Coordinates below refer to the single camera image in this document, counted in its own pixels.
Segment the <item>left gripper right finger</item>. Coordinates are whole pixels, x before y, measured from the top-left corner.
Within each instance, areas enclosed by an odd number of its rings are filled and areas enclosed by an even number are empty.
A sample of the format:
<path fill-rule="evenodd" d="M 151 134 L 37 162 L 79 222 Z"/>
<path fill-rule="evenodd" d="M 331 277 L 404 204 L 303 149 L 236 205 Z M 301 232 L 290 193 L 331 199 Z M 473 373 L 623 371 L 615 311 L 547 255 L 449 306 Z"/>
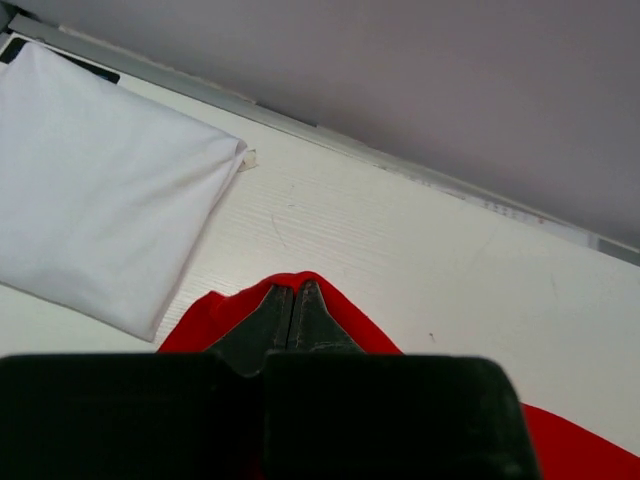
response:
<path fill-rule="evenodd" d="M 508 376 L 482 357 L 368 353 L 306 282 L 266 357 L 269 479 L 537 479 Z"/>

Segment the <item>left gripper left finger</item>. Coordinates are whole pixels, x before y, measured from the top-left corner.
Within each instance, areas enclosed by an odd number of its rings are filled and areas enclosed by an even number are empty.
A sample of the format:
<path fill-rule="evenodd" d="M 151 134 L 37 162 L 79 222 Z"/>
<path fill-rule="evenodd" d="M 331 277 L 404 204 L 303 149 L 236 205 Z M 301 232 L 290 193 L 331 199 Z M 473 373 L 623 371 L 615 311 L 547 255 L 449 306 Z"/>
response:
<path fill-rule="evenodd" d="M 5 479 L 255 479 L 267 354 L 293 292 L 272 287 L 201 353 L 21 355 L 1 362 Z"/>

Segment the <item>red t shirt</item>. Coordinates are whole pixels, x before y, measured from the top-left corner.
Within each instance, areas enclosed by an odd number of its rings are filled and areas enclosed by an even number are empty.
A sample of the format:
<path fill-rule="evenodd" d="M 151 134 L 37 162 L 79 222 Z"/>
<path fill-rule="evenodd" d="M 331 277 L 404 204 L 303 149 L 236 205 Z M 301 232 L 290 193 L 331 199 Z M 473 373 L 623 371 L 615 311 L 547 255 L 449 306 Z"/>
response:
<path fill-rule="evenodd" d="M 307 281 L 319 284 L 329 314 L 366 353 L 402 351 L 342 292 L 310 271 L 278 273 L 234 295 L 211 291 L 193 303 L 159 350 L 203 352 L 258 308 L 273 286 L 302 291 Z M 535 453 L 545 479 L 637 479 L 639 457 L 554 413 L 522 406 Z"/>

